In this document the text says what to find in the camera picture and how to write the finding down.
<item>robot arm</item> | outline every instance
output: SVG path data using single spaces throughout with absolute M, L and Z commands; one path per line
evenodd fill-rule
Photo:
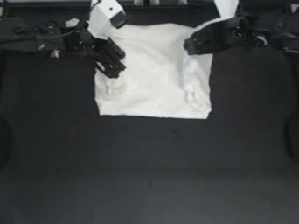
M 126 15 L 116 0 L 93 0 L 86 19 L 70 28 L 50 21 L 42 26 L 29 26 L 18 17 L 0 21 L 0 51 L 41 53 L 52 58 L 66 55 L 88 57 L 108 78 L 117 78 L 125 69 L 121 59 L 125 53 L 106 33 L 120 28 Z

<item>cable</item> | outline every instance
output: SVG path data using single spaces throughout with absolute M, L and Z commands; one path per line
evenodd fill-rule
M 97 2 L 93 3 L 93 5 L 90 6 L 90 9 L 89 9 L 86 18 L 89 17 L 90 12 L 93 11 L 94 7 L 96 7 L 100 3 L 101 3 L 101 0 L 97 0 Z M 61 35 L 52 36 L 52 37 L 38 37 L 38 39 L 58 39 L 58 38 L 64 38 L 64 37 L 69 36 L 73 32 L 76 32 L 76 31 L 80 29 L 81 25 L 84 25 L 84 20 L 80 20 L 80 21 L 78 21 L 77 26 L 76 26 L 76 28 L 74 28 L 72 31 L 69 31 L 69 32 L 66 32 L 66 33 L 62 33 Z

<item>white towel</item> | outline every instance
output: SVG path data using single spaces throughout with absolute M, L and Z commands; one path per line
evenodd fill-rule
M 188 56 L 184 40 L 197 28 L 177 24 L 125 25 L 108 36 L 125 51 L 125 71 L 109 79 L 97 71 L 96 102 L 101 115 L 205 119 L 210 112 L 212 55 Z

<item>cloth fold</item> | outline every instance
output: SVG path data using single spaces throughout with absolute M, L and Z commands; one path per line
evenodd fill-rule
M 222 19 L 216 18 L 196 28 L 177 24 L 125 25 L 109 32 L 108 36 L 125 51 L 126 69 L 118 79 L 96 72 L 101 115 L 208 117 L 212 55 L 189 56 L 182 42 L 194 31 Z

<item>black table surface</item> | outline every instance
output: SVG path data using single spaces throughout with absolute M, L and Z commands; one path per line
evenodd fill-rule
M 297 223 L 284 139 L 296 96 L 280 52 L 214 56 L 206 120 L 98 116 L 93 74 L 80 59 L 6 58 L 1 223 Z

